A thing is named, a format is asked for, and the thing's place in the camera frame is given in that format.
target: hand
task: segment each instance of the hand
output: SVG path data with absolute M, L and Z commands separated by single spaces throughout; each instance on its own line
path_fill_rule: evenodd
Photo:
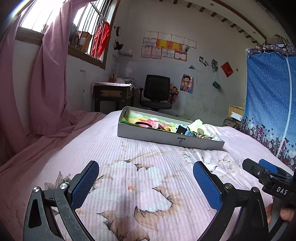
M 270 221 L 271 221 L 271 212 L 272 212 L 272 203 L 269 204 L 265 208 L 265 211 L 266 211 L 266 215 L 267 215 L 267 222 L 270 223 Z M 284 220 L 284 221 L 291 222 L 291 220 L 292 220 L 292 218 L 294 216 L 294 212 L 295 212 L 295 209 L 293 209 L 293 208 L 283 207 L 281 209 L 281 212 L 280 212 L 281 219 Z

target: red cloth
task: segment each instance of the red cloth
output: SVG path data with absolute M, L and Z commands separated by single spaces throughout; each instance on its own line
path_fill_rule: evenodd
M 103 22 L 102 25 L 97 29 L 94 37 L 94 44 L 91 50 L 91 56 L 100 58 L 104 49 L 107 47 L 108 39 L 111 34 L 110 24 Z

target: pink bedsheet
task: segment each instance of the pink bedsheet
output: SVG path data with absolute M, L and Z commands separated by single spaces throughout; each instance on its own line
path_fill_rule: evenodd
M 261 188 L 242 169 L 242 161 L 264 158 L 291 172 L 260 143 L 230 127 L 207 128 L 225 141 L 224 151 L 208 151 L 117 137 L 120 112 L 112 112 L 65 147 L 0 173 L 0 216 L 16 241 L 22 240 L 25 211 L 34 186 L 52 189 L 82 171 L 90 160 L 100 173 L 83 206 L 76 212 L 95 240 L 197 240 L 216 211 L 211 209 L 193 176 L 202 160 L 236 188 Z M 265 205 L 271 196 L 262 193 Z M 226 240 L 235 210 L 222 240 Z M 56 212 L 65 240 L 71 240 Z

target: ceiling beam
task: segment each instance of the ceiling beam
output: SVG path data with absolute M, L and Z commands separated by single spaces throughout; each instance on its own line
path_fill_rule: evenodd
M 227 8 L 228 10 L 230 10 L 231 12 L 233 12 L 234 14 L 239 16 L 242 20 L 247 22 L 253 29 L 255 29 L 257 31 L 257 33 L 259 33 L 264 39 L 267 39 L 267 37 L 249 19 L 247 19 L 240 12 L 236 11 L 234 8 L 230 7 L 228 4 L 222 2 L 221 0 L 212 0 L 212 1 L 220 4 L 221 6 Z

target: blue wardrobe cover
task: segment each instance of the blue wardrobe cover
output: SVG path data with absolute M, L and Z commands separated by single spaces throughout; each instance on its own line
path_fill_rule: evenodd
M 260 142 L 295 170 L 295 55 L 277 51 L 248 54 L 247 96 L 241 132 Z

